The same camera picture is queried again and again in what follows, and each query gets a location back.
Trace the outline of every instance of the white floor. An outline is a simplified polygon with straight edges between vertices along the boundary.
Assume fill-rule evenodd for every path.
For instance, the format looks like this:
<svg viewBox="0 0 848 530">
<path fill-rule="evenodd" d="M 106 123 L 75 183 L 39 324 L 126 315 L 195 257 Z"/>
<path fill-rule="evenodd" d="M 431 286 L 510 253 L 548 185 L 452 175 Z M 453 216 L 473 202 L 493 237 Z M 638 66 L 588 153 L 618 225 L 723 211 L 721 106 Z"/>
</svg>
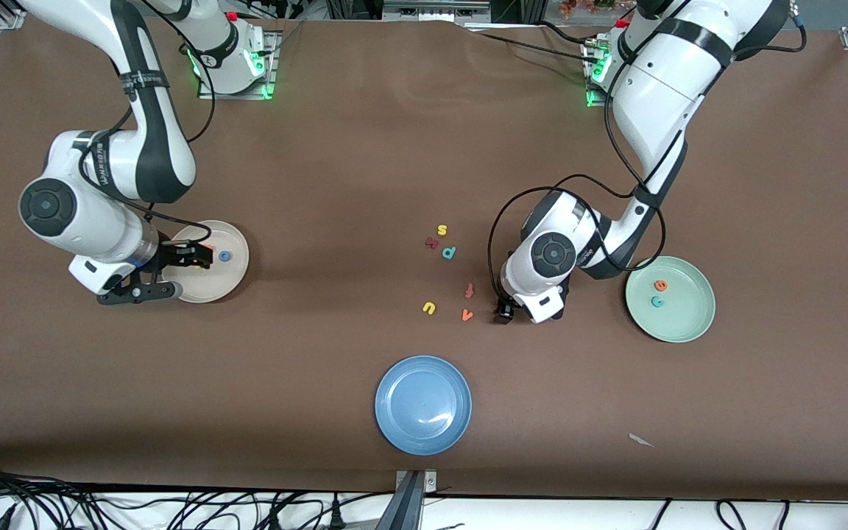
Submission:
<svg viewBox="0 0 848 530">
<path fill-rule="evenodd" d="M 219 502 L 232 500 L 239 494 L 225 494 Z M 344 494 L 340 500 L 354 496 Z M 123 504 L 141 504 L 158 498 L 184 499 L 184 494 L 112 494 L 105 497 Z M 258 494 L 258 499 L 268 501 L 272 494 Z M 367 500 L 347 504 L 342 507 L 343 520 L 354 523 L 361 520 L 376 520 L 386 507 L 389 495 L 372 497 Z M 310 494 L 300 499 L 317 499 L 329 507 L 331 494 Z M 519 500 L 519 499 L 444 499 L 426 501 L 421 530 L 439 530 L 459 526 L 461 530 L 504 530 L 504 529 L 584 529 L 584 530 L 646 530 L 650 528 L 663 501 L 580 501 L 580 500 Z M 0 499 L 0 516 L 7 507 L 12 506 L 10 499 Z M 123 527 L 132 530 L 164 530 L 169 521 L 184 506 L 181 500 L 172 503 L 155 504 L 145 509 L 124 511 L 105 506 L 108 515 L 114 517 Z M 735 503 L 747 530 L 777 530 L 783 506 L 780 502 L 740 502 Z M 709 529 L 727 530 L 716 516 L 716 503 L 702 501 L 674 501 L 660 521 L 660 529 Z M 182 528 L 196 528 L 209 517 L 216 506 L 203 506 L 182 524 Z M 207 530 L 243 530 L 252 528 L 256 520 L 265 517 L 266 506 L 256 509 L 254 506 L 238 506 L 230 510 L 238 515 L 221 517 L 212 521 Z M 280 525 L 285 530 L 297 530 L 311 517 L 319 513 L 319 504 L 292 504 L 280 513 Z M 726 509 L 726 519 L 734 528 L 741 530 L 737 520 Z M 38 513 L 40 530 L 51 530 L 54 524 Z M 74 513 L 74 522 L 78 528 L 90 528 L 81 513 Z M 329 523 L 325 516 L 321 523 Z M 792 503 L 788 513 L 786 530 L 848 530 L 848 503 Z M 23 504 L 19 504 L 13 517 L 10 530 L 33 530 L 31 520 Z"/>
</svg>

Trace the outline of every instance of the plate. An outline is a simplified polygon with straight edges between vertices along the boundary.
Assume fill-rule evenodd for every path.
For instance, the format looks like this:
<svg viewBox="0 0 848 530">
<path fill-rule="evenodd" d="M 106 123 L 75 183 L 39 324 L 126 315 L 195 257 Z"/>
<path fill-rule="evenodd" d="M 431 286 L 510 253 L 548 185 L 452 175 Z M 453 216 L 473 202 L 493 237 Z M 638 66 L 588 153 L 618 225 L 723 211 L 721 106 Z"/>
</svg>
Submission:
<svg viewBox="0 0 848 530">
<path fill-rule="evenodd" d="M 166 267 L 162 271 L 165 281 L 182 286 L 179 300 L 191 304 L 214 302 L 232 292 L 241 283 L 247 271 L 250 251 L 247 240 L 238 228 L 223 221 L 202 221 L 201 225 L 211 228 L 211 237 L 202 244 L 212 249 L 211 267 Z M 197 226 L 186 226 L 172 239 L 195 239 L 205 235 Z"/>
<path fill-rule="evenodd" d="M 415 456 L 450 449 L 464 436 L 471 409 L 467 380 L 435 356 L 414 356 L 391 366 L 375 396 L 381 433 L 397 449 Z"/>
<path fill-rule="evenodd" d="M 666 282 L 659 291 L 657 281 Z M 646 333 L 666 342 L 698 339 L 716 318 L 716 293 L 693 264 L 661 255 L 626 279 L 626 308 Z"/>
</svg>

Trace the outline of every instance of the blue plate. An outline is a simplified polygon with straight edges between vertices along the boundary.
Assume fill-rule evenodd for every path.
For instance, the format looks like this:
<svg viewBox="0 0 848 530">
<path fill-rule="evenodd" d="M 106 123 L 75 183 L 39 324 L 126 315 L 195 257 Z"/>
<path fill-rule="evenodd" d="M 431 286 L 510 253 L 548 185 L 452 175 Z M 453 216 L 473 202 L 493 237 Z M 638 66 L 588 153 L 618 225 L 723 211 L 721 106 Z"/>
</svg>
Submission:
<svg viewBox="0 0 848 530">
<path fill-rule="evenodd" d="M 378 385 L 375 417 L 384 437 L 405 453 L 436 455 L 467 430 L 472 400 L 451 363 L 415 356 L 391 366 Z"/>
</svg>

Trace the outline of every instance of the green plate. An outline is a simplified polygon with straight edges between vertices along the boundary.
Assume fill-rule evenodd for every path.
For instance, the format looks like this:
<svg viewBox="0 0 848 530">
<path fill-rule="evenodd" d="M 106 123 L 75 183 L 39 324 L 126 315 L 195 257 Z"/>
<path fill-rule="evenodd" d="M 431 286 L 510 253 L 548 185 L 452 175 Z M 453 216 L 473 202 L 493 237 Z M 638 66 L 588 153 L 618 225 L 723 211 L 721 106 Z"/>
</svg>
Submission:
<svg viewBox="0 0 848 530">
<path fill-rule="evenodd" d="M 666 282 L 666 291 L 657 290 L 659 280 Z M 643 331 L 666 342 L 702 336 L 716 318 L 715 295 L 699 269 L 672 255 L 661 255 L 626 279 L 630 316 Z"/>
</svg>

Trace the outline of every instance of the white plate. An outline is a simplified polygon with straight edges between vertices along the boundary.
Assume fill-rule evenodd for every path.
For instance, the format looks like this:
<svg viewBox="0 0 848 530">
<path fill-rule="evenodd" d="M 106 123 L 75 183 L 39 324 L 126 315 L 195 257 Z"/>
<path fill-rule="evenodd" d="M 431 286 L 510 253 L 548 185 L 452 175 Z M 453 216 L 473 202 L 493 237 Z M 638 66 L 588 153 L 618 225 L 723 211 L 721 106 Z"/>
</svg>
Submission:
<svg viewBox="0 0 848 530">
<path fill-rule="evenodd" d="M 166 267 L 162 278 L 182 286 L 179 300 L 191 304 L 205 304 L 222 298 L 241 283 L 247 271 L 250 251 L 247 240 L 238 228 L 223 221 L 202 221 L 202 225 L 211 228 L 211 237 L 202 241 L 212 248 L 214 259 L 210 269 L 198 267 Z M 205 231 L 197 226 L 186 226 L 172 239 L 197 239 Z M 229 261 L 221 261 L 222 251 L 231 252 Z"/>
</svg>

